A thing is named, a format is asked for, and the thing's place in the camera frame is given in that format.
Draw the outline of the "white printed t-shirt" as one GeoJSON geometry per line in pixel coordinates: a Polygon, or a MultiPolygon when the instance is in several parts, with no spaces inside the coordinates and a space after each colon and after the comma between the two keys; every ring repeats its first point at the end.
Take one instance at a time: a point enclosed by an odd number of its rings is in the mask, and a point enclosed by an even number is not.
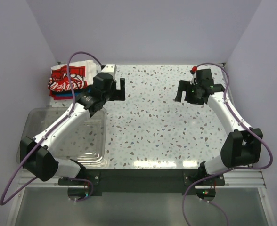
{"type": "MultiPolygon", "coordinates": [[[[93,77],[97,75],[97,65],[92,60],[73,62],[69,64],[69,71],[73,89],[76,91],[93,83],[93,77]]],[[[58,93],[71,91],[67,77],[67,64],[51,67],[48,88],[58,93]]]]}

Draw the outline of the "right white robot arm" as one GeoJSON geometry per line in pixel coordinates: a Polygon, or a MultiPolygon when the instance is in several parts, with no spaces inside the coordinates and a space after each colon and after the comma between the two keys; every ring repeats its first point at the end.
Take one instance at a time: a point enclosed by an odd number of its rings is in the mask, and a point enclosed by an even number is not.
{"type": "Polygon", "coordinates": [[[228,169],[257,163],[260,158],[261,141],[263,137],[260,129],[253,129],[239,118],[238,111],[229,101],[226,89],[222,84],[216,84],[210,69],[190,71],[191,81],[180,80],[176,102],[185,100],[194,105],[208,105],[221,122],[227,138],[220,154],[208,161],[200,163],[195,180],[221,173],[228,169]]]}

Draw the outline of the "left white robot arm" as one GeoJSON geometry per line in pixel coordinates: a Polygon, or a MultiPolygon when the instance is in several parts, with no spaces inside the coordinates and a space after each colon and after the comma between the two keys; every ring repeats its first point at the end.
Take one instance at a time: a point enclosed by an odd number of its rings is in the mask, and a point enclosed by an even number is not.
{"type": "Polygon", "coordinates": [[[48,128],[34,138],[24,137],[20,141],[21,166],[41,181],[54,176],[64,178],[84,178],[85,167],[69,159],[53,156],[62,141],[78,126],[100,111],[108,101],[124,101],[125,79],[120,78],[120,89],[110,73],[98,73],[93,83],[80,93],[69,108],[48,128]]]}

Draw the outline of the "clear plastic bin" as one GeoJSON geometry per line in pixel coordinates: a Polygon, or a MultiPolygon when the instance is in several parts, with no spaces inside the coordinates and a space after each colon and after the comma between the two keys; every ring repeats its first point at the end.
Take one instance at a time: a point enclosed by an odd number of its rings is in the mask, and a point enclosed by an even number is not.
{"type": "MultiPolygon", "coordinates": [[[[66,107],[35,108],[28,114],[22,137],[33,138],[49,127],[66,107]]],[[[101,162],[105,151],[106,109],[102,108],[82,125],[67,133],[53,157],[73,159],[87,166],[101,162]]]]}

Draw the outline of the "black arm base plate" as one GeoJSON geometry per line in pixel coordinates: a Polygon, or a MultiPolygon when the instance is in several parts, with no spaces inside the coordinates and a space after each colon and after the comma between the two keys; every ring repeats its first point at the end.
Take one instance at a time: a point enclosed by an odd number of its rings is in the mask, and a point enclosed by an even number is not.
{"type": "Polygon", "coordinates": [[[102,193],[181,193],[193,183],[196,169],[87,169],[80,179],[67,178],[58,180],[60,186],[68,186],[68,194],[79,197],[84,192],[102,193]]]}

